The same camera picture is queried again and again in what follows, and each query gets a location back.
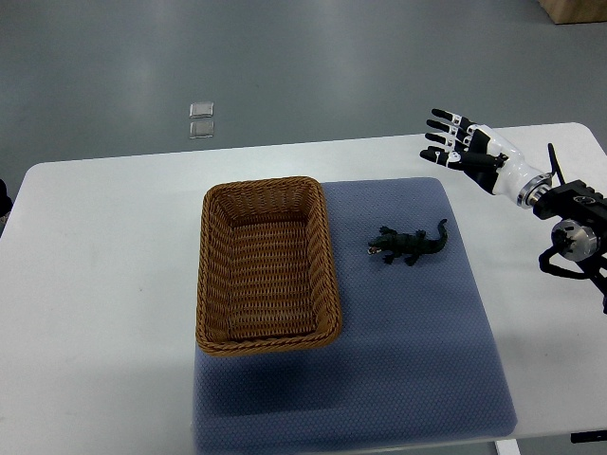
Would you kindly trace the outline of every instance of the concrete floor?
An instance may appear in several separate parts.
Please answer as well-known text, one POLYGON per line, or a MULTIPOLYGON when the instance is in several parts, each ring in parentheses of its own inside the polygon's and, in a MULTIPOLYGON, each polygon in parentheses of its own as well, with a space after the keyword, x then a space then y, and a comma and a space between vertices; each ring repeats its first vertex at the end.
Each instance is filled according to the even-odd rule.
POLYGON ((0 0, 0 178, 14 199, 40 162, 418 134, 433 107, 576 121, 607 150, 605 43, 607 23, 554 26, 533 0, 0 0), (215 136, 191 140, 199 100, 215 136))

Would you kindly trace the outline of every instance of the brown woven basket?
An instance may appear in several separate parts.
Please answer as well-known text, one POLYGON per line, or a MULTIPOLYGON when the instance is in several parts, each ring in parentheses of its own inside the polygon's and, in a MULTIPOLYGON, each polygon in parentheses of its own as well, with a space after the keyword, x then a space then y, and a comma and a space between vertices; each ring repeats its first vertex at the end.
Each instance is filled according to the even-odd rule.
POLYGON ((322 187, 235 182, 204 198, 196 341, 210 355, 325 346, 341 309, 322 187))

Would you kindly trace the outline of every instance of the blue placemat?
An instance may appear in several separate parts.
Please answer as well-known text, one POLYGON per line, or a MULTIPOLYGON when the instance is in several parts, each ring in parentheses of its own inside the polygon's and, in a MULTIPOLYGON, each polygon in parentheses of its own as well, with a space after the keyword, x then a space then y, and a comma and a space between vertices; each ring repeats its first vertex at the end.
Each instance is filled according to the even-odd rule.
POLYGON ((512 432, 516 416, 449 200, 438 180, 322 185, 343 329, 308 351, 216 358, 196 350, 199 453, 296 453, 512 432), (367 254, 385 225, 449 241, 409 267, 367 254))

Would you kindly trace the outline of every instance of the white table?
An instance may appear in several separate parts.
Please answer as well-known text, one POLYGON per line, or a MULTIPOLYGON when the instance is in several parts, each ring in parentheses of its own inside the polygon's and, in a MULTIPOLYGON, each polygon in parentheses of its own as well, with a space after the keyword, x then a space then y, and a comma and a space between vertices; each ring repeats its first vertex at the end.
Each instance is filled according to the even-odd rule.
MULTIPOLYGON (((600 191, 607 157, 579 124, 505 128, 549 170, 600 191)), ((541 221, 418 157, 422 135, 45 163, 0 239, 0 453, 193 453, 194 309, 202 198, 212 185, 435 176, 493 329, 512 437, 607 428, 607 317, 589 282, 540 272, 541 221)))

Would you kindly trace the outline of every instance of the green plastic crocodile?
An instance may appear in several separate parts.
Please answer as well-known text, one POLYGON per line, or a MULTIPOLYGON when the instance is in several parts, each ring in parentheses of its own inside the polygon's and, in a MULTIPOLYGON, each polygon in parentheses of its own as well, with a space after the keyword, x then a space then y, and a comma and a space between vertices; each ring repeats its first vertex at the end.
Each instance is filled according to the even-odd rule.
POLYGON ((392 251, 392 254, 383 258, 383 262, 386 264, 391 264, 395 258, 399 258, 403 254, 409 254, 411 256, 405 258, 405 263, 413 265, 422 254, 433 254, 443 249, 448 238, 445 223, 447 223, 446 219, 438 223, 440 238, 437 240, 427 239, 425 230, 418 230, 415 234, 399 234, 389 227, 382 226, 379 228, 381 235, 369 242, 369 254, 392 251))

